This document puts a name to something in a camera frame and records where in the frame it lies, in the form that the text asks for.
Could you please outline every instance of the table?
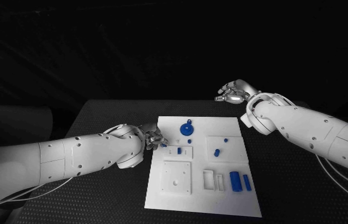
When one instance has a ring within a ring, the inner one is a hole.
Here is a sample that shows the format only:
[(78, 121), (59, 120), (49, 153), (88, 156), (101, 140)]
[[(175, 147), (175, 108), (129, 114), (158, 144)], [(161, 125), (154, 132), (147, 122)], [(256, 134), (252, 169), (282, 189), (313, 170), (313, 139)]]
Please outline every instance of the table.
[[(303, 102), (293, 103), (308, 107)], [(158, 116), (240, 117), (243, 113), (244, 104), (214, 100), (89, 100), (66, 137), (101, 133), (122, 123), (136, 126), (155, 122)], [(17, 223), (348, 222), (348, 194), (326, 176), (315, 155), (289, 143), (277, 131), (264, 136), (240, 120), (239, 126), (263, 218), (144, 209), (152, 156), (145, 151), (135, 168), (121, 170), (112, 165), (29, 200)], [(46, 184), (31, 196), (63, 182)]]

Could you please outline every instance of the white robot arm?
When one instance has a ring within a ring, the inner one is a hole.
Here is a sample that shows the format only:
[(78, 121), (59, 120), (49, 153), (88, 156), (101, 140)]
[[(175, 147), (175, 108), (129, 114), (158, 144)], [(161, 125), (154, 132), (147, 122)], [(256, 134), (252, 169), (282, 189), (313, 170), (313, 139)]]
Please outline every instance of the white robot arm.
[(240, 120), (264, 135), (276, 129), (289, 142), (348, 168), (348, 123), (295, 106), (279, 94), (262, 93), (243, 80), (226, 84), (216, 101), (247, 101)]
[(0, 147), (0, 204), (13, 193), (82, 176), (116, 163), (119, 169), (142, 161), (142, 152), (167, 146), (155, 123), (121, 124), (103, 133)]

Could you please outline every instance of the dark wall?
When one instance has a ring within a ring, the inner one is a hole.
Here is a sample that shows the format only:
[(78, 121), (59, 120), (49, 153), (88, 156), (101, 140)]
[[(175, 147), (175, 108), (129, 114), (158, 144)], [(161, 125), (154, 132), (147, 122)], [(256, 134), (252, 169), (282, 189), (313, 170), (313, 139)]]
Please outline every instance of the dark wall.
[(1, 104), (208, 99), (236, 79), (348, 120), (346, 0), (0, 0)]

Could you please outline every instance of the small blue piece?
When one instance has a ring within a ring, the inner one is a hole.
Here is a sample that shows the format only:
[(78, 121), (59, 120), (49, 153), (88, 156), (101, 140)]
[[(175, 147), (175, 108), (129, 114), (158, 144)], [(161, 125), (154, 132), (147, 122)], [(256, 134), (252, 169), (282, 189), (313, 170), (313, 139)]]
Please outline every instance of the small blue piece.
[(244, 186), (246, 186), (246, 189), (247, 189), (247, 191), (252, 191), (252, 187), (250, 187), (250, 182), (249, 182), (247, 175), (243, 175), (243, 178), (244, 178)]
[(190, 136), (190, 135), (193, 134), (193, 132), (194, 132), (194, 127), (193, 127), (191, 123), (193, 123), (193, 122), (191, 122), (191, 120), (188, 119), (188, 120), (187, 120), (187, 123), (182, 124), (181, 127), (180, 127), (180, 132), (181, 132), (181, 134), (182, 134), (184, 136)]
[(231, 190), (234, 192), (243, 191), (241, 182), (240, 182), (240, 177), (239, 177), (239, 172), (237, 171), (230, 172), (230, 184), (231, 184)]
[(218, 155), (220, 155), (220, 150), (218, 150), (218, 149), (216, 149), (216, 152), (214, 152), (214, 157), (218, 157)]

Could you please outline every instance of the black table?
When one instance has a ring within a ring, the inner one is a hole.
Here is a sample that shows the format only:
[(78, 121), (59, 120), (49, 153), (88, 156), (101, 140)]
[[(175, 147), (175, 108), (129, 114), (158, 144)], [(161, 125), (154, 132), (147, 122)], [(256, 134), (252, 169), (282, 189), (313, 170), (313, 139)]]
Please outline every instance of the black table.
[[(308, 107), (303, 102), (295, 104)], [(244, 104), (213, 100), (90, 100), (66, 137), (101, 133), (122, 123), (155, 122), (158, 116), (240, 117), (243, 113)], [(326, 176), (315, 155), (277, 131), (264, 136), (240, 120), (239, 126), (263, 218), (144, 209), (152, 156), (145, 151), (135, 168), (121, 170), (112, 165), (27, 201), (17, 223), (345, 223), (348, 194)], [(63, 182), (46, 184), (31, 196)]]

